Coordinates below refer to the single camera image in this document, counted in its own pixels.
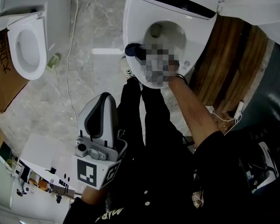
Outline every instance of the pixelated area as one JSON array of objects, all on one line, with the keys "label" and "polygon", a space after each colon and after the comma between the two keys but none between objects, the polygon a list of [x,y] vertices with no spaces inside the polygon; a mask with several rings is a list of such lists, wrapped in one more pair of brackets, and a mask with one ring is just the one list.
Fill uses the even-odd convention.
[{"label": "pixelated area", "polygon": [[141,48],[146,50],[146,59],[140,61],[146,80],[154,87],[164,86],[179,68],[177,51],[165,44],[148,44]]}]

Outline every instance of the tile floor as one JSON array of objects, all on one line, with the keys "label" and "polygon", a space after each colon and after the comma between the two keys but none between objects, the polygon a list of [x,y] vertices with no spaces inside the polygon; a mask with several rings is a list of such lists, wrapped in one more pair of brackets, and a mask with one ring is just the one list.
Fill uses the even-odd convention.
[{"label": "tile floor", "polygon": [[[76,31],[69,57],[69,93],[78,115],[92,98],[106,91],[111,93],[117,105],[126,79],[120,70],[123,39],[122,21],[125,0],[95,0],[87,8],[89,0],[79,0]],[[72,0],[71,25],[76,10]],[[66,56],[56,70],[46,70],[43,76],[30,81],[14,99],[7,111],[0,115],[0,127],[8,144],[20,155],[31,133],[61,140],[73,150],[78,136],[77,123],[70,107],[66,91]],[[185,135],[188,127],[169,88],[162,94],[171,112],[171,121]],[[140,115],[145,136],[143,101]]]}]

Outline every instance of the white toilet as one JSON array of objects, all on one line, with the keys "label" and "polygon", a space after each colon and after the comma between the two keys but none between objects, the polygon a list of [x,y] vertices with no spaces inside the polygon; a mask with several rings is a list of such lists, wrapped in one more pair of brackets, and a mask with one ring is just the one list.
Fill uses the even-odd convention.
[{"label": "white toilet", "polygon": [[[217,17],[218,0],[126,0],[124,46],[130,43],[166,44],[178,56],[178,73],[185,75],[203,52]],[[151,28],[161,28],[156,37]],[[152,86],[135,57],[127,56],[132,72],[145,86]]]},{"label": "white toilet", "polygon": [[15,69],[38,79],[70,36],[70,0],[0,0],[0,30],[8,29]]}]

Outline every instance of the person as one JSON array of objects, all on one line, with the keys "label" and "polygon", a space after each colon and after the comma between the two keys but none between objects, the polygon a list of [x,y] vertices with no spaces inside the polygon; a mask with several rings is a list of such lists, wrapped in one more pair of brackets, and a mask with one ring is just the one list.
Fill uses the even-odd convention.
[{"label": "person", "polygon": [[[64,224],[251,220],[251,192],[232,143],[184,80],[172,76],[168,85],[193,136],[194,155],[171,123],[161,90],[144,85],[141,90],[125,58],[122,70],[127,83],[118,118],[128,143],[126,156],[110,185],[101,190],[85,188],[82,198],[71,205]],[[141,96],[146,109],[145,144]],[[204,205],[198,209],[192,201],[195,172],[203,188]],[[111,203],[108,210],[106,202]]]}]

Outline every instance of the white sneaker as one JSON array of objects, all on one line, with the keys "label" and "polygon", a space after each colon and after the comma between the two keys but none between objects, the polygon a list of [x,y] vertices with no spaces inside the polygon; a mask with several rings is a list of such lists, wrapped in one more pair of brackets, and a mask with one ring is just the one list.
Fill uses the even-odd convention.
[{"label": "white sneaker", "polygon": [[135,75],[132,73],[131,68],[129,67],[129,64],[127,63],[126,57],[123,57],[120,61],[120,66],[123,74],[125,75],[126,79],[135,77]]}]

